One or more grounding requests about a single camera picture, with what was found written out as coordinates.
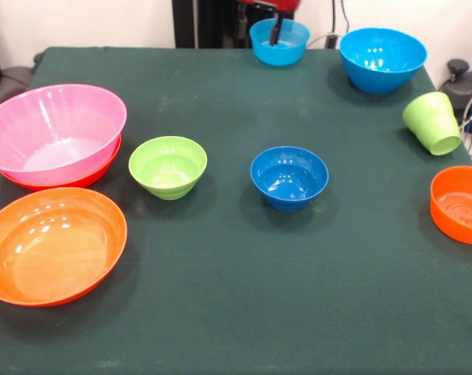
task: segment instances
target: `light green bowl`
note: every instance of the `light green bowl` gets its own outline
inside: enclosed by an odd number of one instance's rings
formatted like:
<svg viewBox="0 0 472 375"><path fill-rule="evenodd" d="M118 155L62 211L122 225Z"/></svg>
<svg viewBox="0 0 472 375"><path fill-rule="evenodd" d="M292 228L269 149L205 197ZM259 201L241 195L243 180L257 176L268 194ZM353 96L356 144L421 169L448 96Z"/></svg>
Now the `light green bowl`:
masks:
<svg viewBox="0 0 472 375"><path fill-rule="evenodd" d="M184 197L205 172L206 152L184 137L158 137L137 147L128 161L132 177L158 198Z"/></svg>
<svg viewBox="0 0 472 375"><path fill-rule="evenodd" d="M429 92L406 106L402 119L432 155L452 152L462 143L448 95Z"/></svg>

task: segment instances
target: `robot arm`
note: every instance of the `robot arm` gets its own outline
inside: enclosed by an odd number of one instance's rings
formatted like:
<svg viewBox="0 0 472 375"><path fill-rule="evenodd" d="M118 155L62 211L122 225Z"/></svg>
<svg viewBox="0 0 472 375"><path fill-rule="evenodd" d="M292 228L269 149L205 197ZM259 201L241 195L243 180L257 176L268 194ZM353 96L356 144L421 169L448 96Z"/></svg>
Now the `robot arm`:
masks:
<svg viewBox="0 0 472 375"><path fill-rule="evenodd" d="M301 0L239 0L239 20L240 20L240 33L243 27L246 28L245 8L247 5L266 6L274 9L277 12L277 21L273 27L270 35L269 44L275 45L280 36L281 26L283 24L285 13L294 13L299 7Z"/></svg>
<svg viewBox="0 0 472 375"><path fill-rule="evenodd" d="M279 13L295 13L301 0L239 0L248 5L268 6Z"/></svg>

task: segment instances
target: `white wall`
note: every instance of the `white wall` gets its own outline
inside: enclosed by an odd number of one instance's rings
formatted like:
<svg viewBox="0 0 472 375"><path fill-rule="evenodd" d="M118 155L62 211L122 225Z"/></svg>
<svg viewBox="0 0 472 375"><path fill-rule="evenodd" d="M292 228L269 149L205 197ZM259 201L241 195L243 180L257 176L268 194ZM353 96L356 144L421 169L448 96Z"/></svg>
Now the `white wall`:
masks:
<svg viewBox="0 0 472 375"><path fill-rule="evenodd" d="M427 47L425 67L435 85L449 78L446 63L456 57L472 69L472 0L344 0L351 30L390 27L420 39ZM296 20L311 39L331 31L331 0L302 0ZM337 0L337 33L345 23ZM322 48L324 39L313 48Z"/></svg>
<svg viewBox="0 0 472 375"><path fill-rule="evenodd" d="M174 47L171 6L171 0L0 0L0 63L30 66L49 45ZM419 38L434 84L448 77L451 58L472 66L472 0L345 0L345 7L352 29L392 27ZM331 0L302 0L296 19L312 38L327 33Z"/></svg>
<svg viewBox="0 0 472 375"><path fill-rule="evenodd" d="M0 0L2 68L32 66L51 45L175 47L172 2Z"/></svg>

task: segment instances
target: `large orange bowl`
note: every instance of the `large orange bowl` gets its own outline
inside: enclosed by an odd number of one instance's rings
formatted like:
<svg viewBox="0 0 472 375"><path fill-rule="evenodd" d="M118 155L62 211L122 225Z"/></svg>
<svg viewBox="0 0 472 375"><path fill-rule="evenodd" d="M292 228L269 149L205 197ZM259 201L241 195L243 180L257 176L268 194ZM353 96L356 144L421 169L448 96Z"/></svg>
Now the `large orange bowl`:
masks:
<svg viewBox="0 0 472 375"><path fill-rule="evenodd" d="M95 288L127 240L120 208L96 191L58 187L0 211L0 300L52 306Z"/></svg>
<svg viewBox="0 0 472 375"><path fill-rule="evenodd" d="M472 245L472 166L453 166L434 177L431 216L445 234Z"/></svg>

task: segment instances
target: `black knob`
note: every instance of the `black knob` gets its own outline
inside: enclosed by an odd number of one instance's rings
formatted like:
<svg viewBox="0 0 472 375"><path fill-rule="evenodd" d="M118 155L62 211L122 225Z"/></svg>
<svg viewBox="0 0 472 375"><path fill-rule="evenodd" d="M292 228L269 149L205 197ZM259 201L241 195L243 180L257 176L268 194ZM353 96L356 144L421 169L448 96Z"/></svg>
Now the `black knob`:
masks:
<svg viewBox="0 0 472 375"><path fill-rule="evenodd" d="M467 72L469 67L469 63L462 59L453 59L448 61L448 69L455 77L459 77Z"/></svg>

